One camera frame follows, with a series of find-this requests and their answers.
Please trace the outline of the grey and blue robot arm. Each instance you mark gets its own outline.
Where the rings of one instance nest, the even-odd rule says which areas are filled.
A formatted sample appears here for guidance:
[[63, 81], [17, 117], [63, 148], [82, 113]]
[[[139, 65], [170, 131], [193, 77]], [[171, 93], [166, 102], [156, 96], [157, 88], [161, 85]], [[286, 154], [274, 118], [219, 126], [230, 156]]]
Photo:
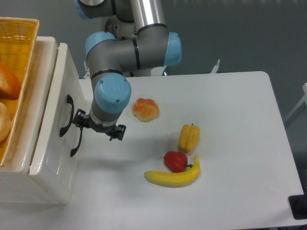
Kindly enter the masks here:
[[126, 127], [117, 120], [131, 96], [124, 73], [179, 63], [179, 35], [168, 30], [160, 0], [77, 0], [75, 5], [83, 18], [116, 16], [134, 26], [132, 38], [118, 40], [110, 32], [96, 32], [86, 39], [94, 98], [90, 112], [78, 111], [73, 121], [79, 128], [122, 140]]

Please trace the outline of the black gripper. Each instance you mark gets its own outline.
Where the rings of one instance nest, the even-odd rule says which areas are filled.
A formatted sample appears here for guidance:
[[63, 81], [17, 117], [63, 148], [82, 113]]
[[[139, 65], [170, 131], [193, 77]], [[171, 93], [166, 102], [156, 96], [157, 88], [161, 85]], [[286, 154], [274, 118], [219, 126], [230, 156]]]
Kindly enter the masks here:
[[75, 124], [79, 128], [90, 128], [97, 133], [104, 133], [109, 136], [109, 141], [114, 139], [123, 140], [126, 126], [125, 125], [115, 125], [111, 126], [103, 126], [101, 123], [96, 123], [94, 121], [94, 117], [91, 115], [87, 115], [86, 112], [82, 109], [78, 109], [72, 123]]

